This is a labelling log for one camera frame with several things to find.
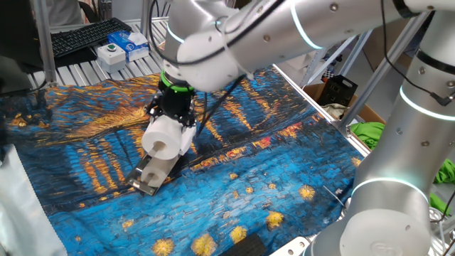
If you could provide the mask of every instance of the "keyboard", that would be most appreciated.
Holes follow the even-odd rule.
[[[51,34],[54,57],[62,57],[82,48],[107,41],[107,36],[117,31],[131,32],[132,29],[118,18],[110,18],[74,31]]]

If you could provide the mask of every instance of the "painting print cloth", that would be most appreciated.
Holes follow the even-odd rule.
[[[69,255],[219,255],[252,233],[272,253],[338,219],[324,187],[345,201],[362,156],[274,68],[241,82],[154,197],[127,186],[158,81],[0,101],[2,143],[16,145]]]

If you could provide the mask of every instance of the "wrinkled fabric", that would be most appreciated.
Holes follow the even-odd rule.
[[[351,125],[350,130],[370,149],[374,149],[378,145],[384,126],[379,122],[361,122]]]

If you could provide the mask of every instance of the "cable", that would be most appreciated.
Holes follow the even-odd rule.
[[[446,205],[446,208],[444,209],[444,212],[442,213],[442,217],[440,219],[438,219],[438,220],[430,221],[431,223],[440,223],[441,221],[443,221],[445,219],[446,214],[447,214],[447,210],[449,209],[449,204],[452,202],[452,199],[454,199],[454,197],[455,197],[455,191],[450,196],[449,201],[447,201],[447,205]]]
[[[437,95],[434,92],[431,92],[423,87],[420,87],[416,84],[414,84],[409,78],[406,77],[405,74],[401,73],[390,61],[389,57],[387,56],[387,33],[386,33],[386,28],[385,28],[385,11],[384,11],[384,0],[381,0],[381,14],[382,14],[382,32],[384,33],[384,56],[386,61],[389,63],[390,67],[392,67],[395,71],[397,71],[398,74],[400,74],[410,85],[413,87],[428,93],[432,98],[434,98],[441,106],[445,107],[447,106],[452,100],[454,99],[455,92],[450,94],[448,97],[441,97]]]
[[[166,12],[166,16],[168,16],[170,9],[171,9],[171,4],[169,4],[168,11]]]
[[[156,16],[159,17],[159,5],[158,5],[158,1],[155,1],[154,4],[156,4]]]
[[[200,135],[200,133],[202,132],[202,130],[204,129],[204,126],[205,124],[207,123],[207,121],[213,116],[213,114],[215,114],[216,112],[216,109],[219,108],[219,106],[221,105],[221,103],[223,103],[223,101],[226,100],[226,98],[231,94],[231,92],[240,84],[240,81],[243,80],[243,78],[245,78],[246,75],[241,75],[240,77],[238,77],[235,82],[232,84],[232,86],[229,88],[229,90],[227,90],[227,92],[225,92],[225,94],[213,105],[212,107],[212,110],[208,113],[207,117],[204,118],[204,120],[202,120],[202,122],[200,123],[200,126],[199,126],[199,129],[198,129],[198,132],[196,132],[196,136],[198,137]]]
[[[40,86],[38,86],[38,88],[29,90],[29,91],[27,92],[27,94],[28,94],[28,93],[32,93],[32,92],[36,92],[37,90],[41,90],[41,89],[43,89],[43,87],[45,87],[47,84],[48,84],[48,83],[46,82],[46,79],[45,79],[45,80],[43,81],[43,83],[42,83]]]
[[[276,0],[271,6],[270,8],[268,8],[261,16],[259,16],[259,18],[257,18],[255,21],[253,21],[244,31],[242,31],[241,33],[239,33],[235,38],[233,38],[229,43],[227,43],[227,46],[230,47],[230,46],[233,46],[235,45],[240,39],[242,39],[243,37],[245,37],[252,29],[254,29],[256,26],[258,26],[259,24],[261,24],[261,22],[263,22],[263,20],[265,20],[275,9],[277,9],[285,0]],[[150,18],[150,22],[151,22],[151,17],[152,17],[152,12],[153,12],[153,8],[154,8],[154,3],[156,2],[156,0],[153,0],[153,3],[151,4],[151,7],[150,7],[150,12],[149,12],[149,18]],[[217,56],[218,54],[222,53],[225,49],[222,47],[222,48],[219,48],[218,50],[216,50],[215,52],[205,56],[205,57],[202,57],[200,59],[197,59],[197,60],[192,60],[192,61],[187,61],[187,62],[178,62],[177,60],[174,60],[172,58],[169,58],[167,56],[165,56],[159,49],[158,49],[158,46],[156,45],[156,42],[155,42],[155,39],[153,37],[153,31],[151,29],[151,26],[149,26],[149,34],[150,34],[150,37],[151,37],[151,45],[153,46],[154,50],[158,53],[158,55],[160,55],[160,57],[166,61],[168,61],[169,63],[173,64],[173,65],[196,65],[196,64],[199,64],[199,63],[202,63],[208,59],[211,59],[215,56]]]
[[[446,250],[441,256],[446,256],[447,253],[449,253],[449,251],[450,251],[450,249],[452,248],[452,246],[454,246],[454,243],[455,243],[455,239],[453,239],[453,240],[450,242],[449,248],[447,248],[447,250]]]
[[[164,7],[163,7],[163,11],[161,12],[161,17],[164,16],[164,12],[166,11],[166,7],[168,5],[168,2],[164,2]]]
[[[428,91],[427,89],[424,89],[418,85],[415,85],[413,82],[411,82],[411,80],[409,78],[406,77],[405,74],[403,74],[401,71],[398,70],[398,68],[396,68],[392,61],[390,61],[389,57],[387,56],[387,31],[386,31],[386,28],[385,28],[385,11],[384,11],[384,0],[381,0],[381,14],[382,14],[382,32],[384,34],[384,55],[385,55],[385,59],[386,61],[389,63],[390,67],[392,67],[395,71],[397,71],[398,74],[400,74],[409,84],[411,84],[412,86],[414,86],[415,88],[419,89],[419,90],[422,90],[428,94],[432,94],[433,92],[430,92]]]

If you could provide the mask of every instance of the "cardboard box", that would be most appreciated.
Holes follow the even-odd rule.
[[[397,40],[398,36],[400,36],[401,32],[407,25],[409,20],[407,19],[400,19],[397,21],[393,21],[386,25],[387,30],[387,51],[390,50],[393,43]],[[376,70],[381,64],[381,61],[384,59],[384,32],[382,31],[382,26],[373,29],[369,39],[363,46],[363,52],[368,59],[368,62],[371,65],[373,70]],[[408,55],[402,53],[397,63],[401,66],[408,68],[411,65],[412,58]]]
[[[311,97],[313,100],[317,101],[321,96],[322,90],[324,89],[325,84],[317,85],[307,85],[304,87],[304,92]],[[349,107],[357,100],[357,95],[353,96],[353,99],[349,102]],[[376,112],[374,112],[368,105],[365,105],[362,110],[358,113],[365,122],[380,122],[385,124],[384,119],[382,119]]]

